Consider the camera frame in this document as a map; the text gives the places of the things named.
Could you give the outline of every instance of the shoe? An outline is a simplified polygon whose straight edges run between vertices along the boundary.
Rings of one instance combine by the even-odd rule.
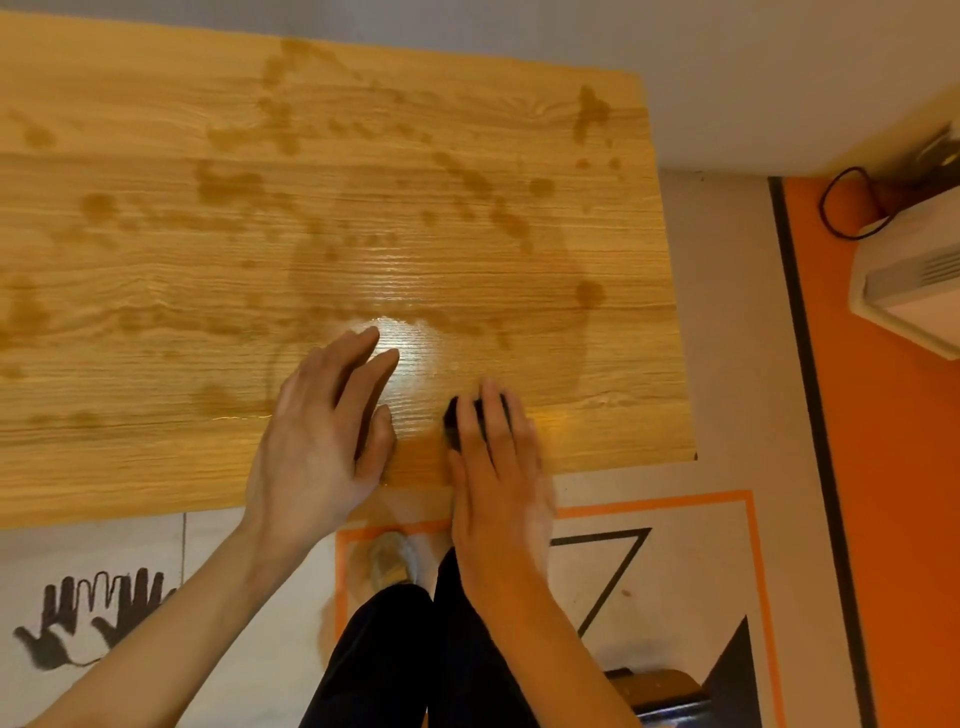
[[[370,545],[370,580],[375,592],[417,583],[417,554],[399,531],[380,534]]]

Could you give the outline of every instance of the orange wall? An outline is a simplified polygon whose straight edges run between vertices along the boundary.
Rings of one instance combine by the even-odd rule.
[[[824,230],[825,186],[784,183],[877,717],[958,724],[960,361],[850,313],[857,244]],[[828,213],[843,231],[875,215],[857,184]]]

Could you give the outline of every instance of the person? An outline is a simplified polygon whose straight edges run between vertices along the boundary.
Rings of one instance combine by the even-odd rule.
[[[310,549],[377,487],[395,444],[376,407],[397,350],[376,328],[314,349],[284,381],[244,516],[206,563],[32,726],[175,725],[233,641]],[[554,505],[516,394],[480,387],[486,439],[459,398],[452,541],[435,599],[398,533],[373,545],[381,587],[353,615],[301,726],[637,726],[546,581]]]

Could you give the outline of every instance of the wood grain tabletop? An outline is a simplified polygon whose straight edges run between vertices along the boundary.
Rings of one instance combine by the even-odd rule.
[[[631,74],[0,12],[0,527],[243,501],[280,382],[376,323],[388,486],[490,374],[557,473],[694,443]]]

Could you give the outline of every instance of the leg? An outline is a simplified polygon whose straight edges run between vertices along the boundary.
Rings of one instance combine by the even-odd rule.
[[[387,570],[395,573],[396,561]],[[434,605],[402,571],[350,619],[300,728],[422,725],[434,668]]]
[[[526,698],[464,594],[453,549],[440,564],[435,607],[439,658],[431,728],[536,728]]]

